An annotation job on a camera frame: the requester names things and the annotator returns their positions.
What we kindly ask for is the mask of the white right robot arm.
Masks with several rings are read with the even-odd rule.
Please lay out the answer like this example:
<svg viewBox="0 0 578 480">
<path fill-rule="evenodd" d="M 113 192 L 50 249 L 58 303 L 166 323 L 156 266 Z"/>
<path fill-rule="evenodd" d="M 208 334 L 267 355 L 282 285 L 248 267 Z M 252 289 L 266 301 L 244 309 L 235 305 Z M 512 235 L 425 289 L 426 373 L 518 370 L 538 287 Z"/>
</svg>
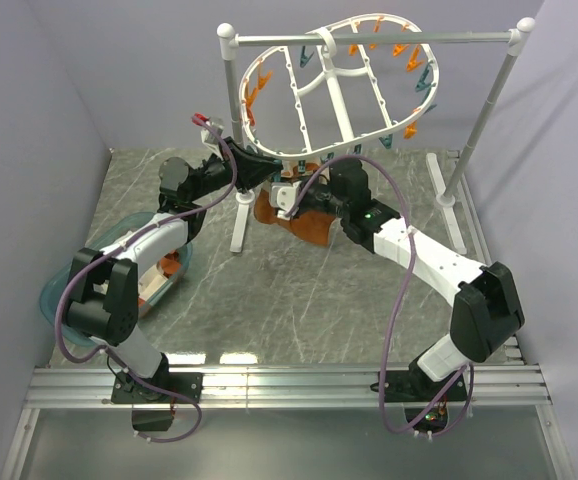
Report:
<svg viewBox="0 0 578 480">
<path fill-rule="evenodd" d="M 441 392 L 445 378 L 469 363 L 482 363 L 525 323 L 510 269 L 471 260 L 412 226 L 403 207 L 374 198 L 364 164 L 345 155 L 327 161 L 329 178 L 314 172 L 278 197 L 288 217 L 315 211 L 339 219 L 347 237 L 388 259 L 441 295 L 451 308 L 449 331 L 410 365 L 410 388 L 421 399 Z"/>
</svg>

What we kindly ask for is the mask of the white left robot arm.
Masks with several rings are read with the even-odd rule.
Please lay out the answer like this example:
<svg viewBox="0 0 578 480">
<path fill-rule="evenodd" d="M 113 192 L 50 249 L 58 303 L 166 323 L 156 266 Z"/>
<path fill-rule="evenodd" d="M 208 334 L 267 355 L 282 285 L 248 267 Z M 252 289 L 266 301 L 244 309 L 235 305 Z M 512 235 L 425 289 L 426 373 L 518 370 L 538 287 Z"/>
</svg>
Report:
<svg viewBox="0 0 578 480">
<path fill-rule="evenodd" d="M 188 244 L 200 232 L 205 208 L 197 200 L 213 192 L 252 190 L 282 169 L 279 160 L 240 147 L 233 139 L 197 167 L 172 157 L 159 169 L 159 209 L 132 236 L 103 250 L 83 248 L 74 256 L 69 282 L 55 314 L 55 336 L 65 346 L 69 327 L 96 341 L 135 382 L 147 401 L 164 399 L 171 388 L 169 363 L 140 331 L 139 279 L 166 254 Z"/>
</svg>

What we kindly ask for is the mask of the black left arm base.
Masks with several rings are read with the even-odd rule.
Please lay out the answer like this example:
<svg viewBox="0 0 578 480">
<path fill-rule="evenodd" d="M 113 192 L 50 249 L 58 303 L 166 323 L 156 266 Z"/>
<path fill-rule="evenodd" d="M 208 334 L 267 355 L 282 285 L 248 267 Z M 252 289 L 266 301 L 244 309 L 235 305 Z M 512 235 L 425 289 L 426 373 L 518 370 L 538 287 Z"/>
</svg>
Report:
<svg viewBox="0 0 578 480">
<path fill-rule="evenodd" d="M 118 372 L 113 384 L 111 402 L 113 404 L 164 404 L 178 402 L 179 396 L 191 401 L 200 400 L 203 389 L 203 374 L 200 372 L 168 373 L 162 378 L 141 379 Z"/>
</svg>

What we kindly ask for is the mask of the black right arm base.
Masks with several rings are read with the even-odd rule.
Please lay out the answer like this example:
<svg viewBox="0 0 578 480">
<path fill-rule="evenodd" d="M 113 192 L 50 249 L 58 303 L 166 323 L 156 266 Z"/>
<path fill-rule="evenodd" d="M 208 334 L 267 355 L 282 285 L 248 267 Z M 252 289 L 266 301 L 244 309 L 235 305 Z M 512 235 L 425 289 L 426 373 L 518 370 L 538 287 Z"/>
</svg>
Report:
<svg viewBox="0 0 578 480">
<path fill-rule="evenodd" d="M 450 381 L 451 373 L 447 378 L 433 382 L 422 372 L 405 370 L 388 370 L 385 377 L 386 403 L 422 403 L 429 402 Z M 449 402 L 465 401 L 467 387 L 464 375 L 461 374 L 456 382 L 445 392 L 443 399 Z"/>
</svg>

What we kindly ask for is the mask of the orange underwear beige waistband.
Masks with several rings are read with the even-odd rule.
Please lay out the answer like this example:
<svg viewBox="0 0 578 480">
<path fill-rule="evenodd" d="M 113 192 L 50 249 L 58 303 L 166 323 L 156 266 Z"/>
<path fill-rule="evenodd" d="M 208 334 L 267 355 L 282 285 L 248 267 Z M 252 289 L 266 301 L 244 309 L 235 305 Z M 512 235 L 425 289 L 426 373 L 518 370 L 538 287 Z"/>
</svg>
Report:
<svg viewBox="0 0 578 480">
<path fill-rule="evenodd" d="M 298 239 L 317 246 L 329 245 L 330 229 L 336 217 L 330 214 L 309 211 L 291 220 L 277 217 L 270 204 L 271 182 L 266 181 L 257 195 L 254 205 L 254 217 L 266 225 L 278 225 Z"/>
</svg>

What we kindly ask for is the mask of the white oval clip hanger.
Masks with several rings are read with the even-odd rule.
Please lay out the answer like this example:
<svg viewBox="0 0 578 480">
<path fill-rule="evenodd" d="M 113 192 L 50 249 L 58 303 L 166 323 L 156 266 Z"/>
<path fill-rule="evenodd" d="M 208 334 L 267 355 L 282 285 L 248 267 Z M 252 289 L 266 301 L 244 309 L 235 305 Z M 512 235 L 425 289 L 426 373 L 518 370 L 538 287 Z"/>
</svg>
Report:
<svg viewBox="0 0 578 480">
<path fill-rule="evenodd" d="M 261 53 L 245 70 L 240 81 L 240 86 L 238 87 L 238 99 L 240 101 L 241 113 L 240 124 L 244 137 L 259 151 L 265 154 L 298 161 L 311 158 L 317 154 L 329 153 L 338 148 L 356 147 L 365 141 L 374 139 L 380 140 L 384 147 L 389 148 L 394 133 L 398 131 L 404 132 L 407 125 L 412 122 L 417 122 L 422 115 L 430 111 L 435 106 L 434 100 L 438 90 L 440 70 L 437 59 L 431 47 L 427 44 L 416 44 L 410 53 L 410 58 L 406 65 L 407 72 L 413 72 L 417 68 L 422 69 L 415 91 L 418 93 L 423 92 L 425 96 L 421 100 L 421 103 L 415 107 L 408 116 L 401 120 L 393 119 L 390 116 L 387 108 L 387 101 L 382 95 L 377 76 L 370 64 L 368 52 L 378 46 L 376 42 L 369 45 L 352 43 L 349 46 L 349 54 L 351 56 L 358 55 L 362 60 L 362 65 L 360 67 L 342 68 L 333 63 L 334 54 L 342 48 L 342 43 L 334 38 L 334 34 L 343 28 L 348 28 L 353 34 L 358 34 L 361 25 L 370 22 L 374 24 L 373 30 L 370 33 L 371 36 L 377 35 L 380 26 L 386 23 L 399 26 L 403 33 L 419 33 L 421 31 L 417 25 L 409 20 L 386 13 L 357 15 L 315 29 L 312 33 L 324 41 L 322 45 L 316 46 L 315 50 L 311 53 L 318 57 L 320 61 L 320 71 L 310 82 L 302 86 L 298 84 L 296 79 L 294 62 L 291 59 L 289 45 L 287 43 L 280 44 L 278 42 L 272 44 L 270 48 Z M 256 121 L 252 111 L 252 106 L 257 94 L 264 89 L 266 83 L 272 76 L 271 72 L 263 73 L 262 67 L 264 62 L 274 54 L 281 54 L 285 59 L 285 68 L 290 79 L 290 90 L 293 95 L 294 108 L 299 119 L 299 131 L 304 143 L 304 146 L 299 153 L 283 153 L 275 151 L 264 146 L 256 136 Z M 373 96 L 375 97 L 383 120 L 383 125 L 381 127 L 363 133 L 356 133 L 353 130 L 347 105 L 339 83 L 341 78 L 357 77 L 369 80 Z M 327 87 L 341 139 L 330 145 L 318 147 L 309 134 L 304 113 L 304 107 L 306 105 L 304 97 L 322 84 Z"/>
</svg>

